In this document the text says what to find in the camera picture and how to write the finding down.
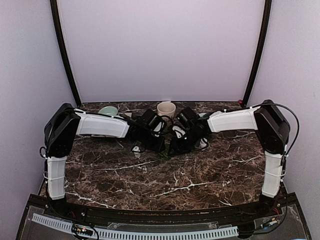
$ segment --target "white perforated strip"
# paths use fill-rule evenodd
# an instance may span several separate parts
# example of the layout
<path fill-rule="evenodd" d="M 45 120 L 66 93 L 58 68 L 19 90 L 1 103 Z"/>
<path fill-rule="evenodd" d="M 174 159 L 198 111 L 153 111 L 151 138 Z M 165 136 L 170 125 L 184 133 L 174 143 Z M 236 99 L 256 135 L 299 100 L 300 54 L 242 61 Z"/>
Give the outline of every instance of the white perforated strip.
<path fill-rule="evenodd" d="M 33 214 L 32 221 L 64 233 L 72 233 L 72 223 L 69 221 L 61 221 L 36 213 Z M 115 231 L 99 227 L 95 227 L 95 229 L 99 233 L 101 240 L 215 240 L 237 237 L 239 235 L 236 226 L 205 231 L 170 233 Z M 97 239 L 96 233 L 91 238 Z"/>

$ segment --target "green object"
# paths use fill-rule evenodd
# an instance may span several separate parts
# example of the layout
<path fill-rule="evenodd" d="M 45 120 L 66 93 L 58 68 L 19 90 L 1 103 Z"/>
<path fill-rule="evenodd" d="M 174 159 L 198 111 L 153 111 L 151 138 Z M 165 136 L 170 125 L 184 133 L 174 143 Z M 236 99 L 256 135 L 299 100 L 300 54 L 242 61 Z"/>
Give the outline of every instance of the green object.
<path fill-rule="evenodd" d="M 114 106 L 105 106 L 99 110 L 100 114 L 116 116 L 118 114 L 118 109 Z"/>

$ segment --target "marble table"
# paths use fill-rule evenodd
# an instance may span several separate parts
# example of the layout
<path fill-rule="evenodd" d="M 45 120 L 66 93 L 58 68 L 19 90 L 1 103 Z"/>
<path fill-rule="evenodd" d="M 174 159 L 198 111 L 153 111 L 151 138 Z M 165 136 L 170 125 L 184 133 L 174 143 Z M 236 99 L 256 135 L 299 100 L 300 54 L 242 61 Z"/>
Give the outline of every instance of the marble table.
<path fill-rule="evenodd" d="M 142 115 L 156 111 L 157 102 L 84 103 L 81 109 L 98 112 L 115 106 L 119 112 Z M 237 102 L 174 102 L 179 113 L 237 109 Z M 195 210 L 258 201 L 265 160 L 256 134 L 250 130 L 213 133 L 209 147 L 165 159 L 146 151 L 140 158 L 123 138 L 74 140 L 66 162 L 67 201 L 123 210 Z"/>

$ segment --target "black metal bar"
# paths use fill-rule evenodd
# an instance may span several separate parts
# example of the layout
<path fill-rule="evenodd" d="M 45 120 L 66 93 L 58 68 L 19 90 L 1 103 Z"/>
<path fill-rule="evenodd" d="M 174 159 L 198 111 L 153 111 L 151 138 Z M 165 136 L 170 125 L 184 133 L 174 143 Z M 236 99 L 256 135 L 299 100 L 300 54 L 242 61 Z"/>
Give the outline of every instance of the black metal bar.
<path fill-rule="evenodd" d="M 71 70 L 71 66 L 70 66 L 70 62 L 69 62 L 69 58 L 68 58 L 68 54 L 67 54 L 65 40 L 64 40 L 64 36 L 63 36 L 62 28 L 61 28 L 57 0 L 50 0 L 50 4 L 51 4 L 51 12 L 52 12 L 52 18 L 53 18 L 53 23 L 54 23 L 54 28 L 55 28 L 56 39 L 59 44 L 60 54 L 61 54 L 61 58 L 62 58 L 63 65 L 64 65 L 64 70 L 65 70 L 66 76 L 68 78 L 69 85 L 70 85 L 75 103 L 78 107 L 80 107 L 80 105 L 82 103 L 81 103 L 80 96 L 79 96 L 79 93 L 77 90 L 74 76 L 72 74 L 72 70 Z"/>
<path fill-rule="evenodd" d="M 259 64 L 260 64 L 260 60 L 261 60 L 261 56 L 262 56 L 262 52 L 263 52 L 264 45 L 265 45 L 267 29 L 268 29 L 268 23 L 269 23 L 270 12 L 271 12 L 271 4 L 272 4 L 272 0 L 265 0 L 265 2 L 264 2 L 264 10 L 263 10 L 263 17 L 262 17 L 260 35 L 259 35 L 259 40 L 258 40 L 258 44 L 257 44 L 257 47 L 256 47 L 256 52 L 255 52 L 255 56 L 254 56 L 254 61 L 253 61 L 253 65 L 252 65 L 249 81 L 248 81 L 248 84 L 246 86 L 243 99 L 239 101 L 241 107 L 243 107 L 243 108 L 245 108 L 247 106 L 249 98 L 250 98 L 250 95 L 251 95 L 251 92 L 252 92 L 252 89 L 253 89 L 254 84 L 255 84 L 255 80 L 256 80 L 256 76 L 257 76 L 257 72 L 258 72 L 258 68 L 259 68 Z"/>

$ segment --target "white backdrop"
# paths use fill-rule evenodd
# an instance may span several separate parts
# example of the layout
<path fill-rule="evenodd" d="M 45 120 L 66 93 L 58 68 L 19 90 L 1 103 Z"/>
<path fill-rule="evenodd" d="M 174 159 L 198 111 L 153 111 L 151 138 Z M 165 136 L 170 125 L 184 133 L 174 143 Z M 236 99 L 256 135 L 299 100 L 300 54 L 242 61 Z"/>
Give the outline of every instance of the white backdrop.
<path fill-rule="evenodd" d="M 59 0 L 82 102 L 237 101 L 264 0 Z"/>

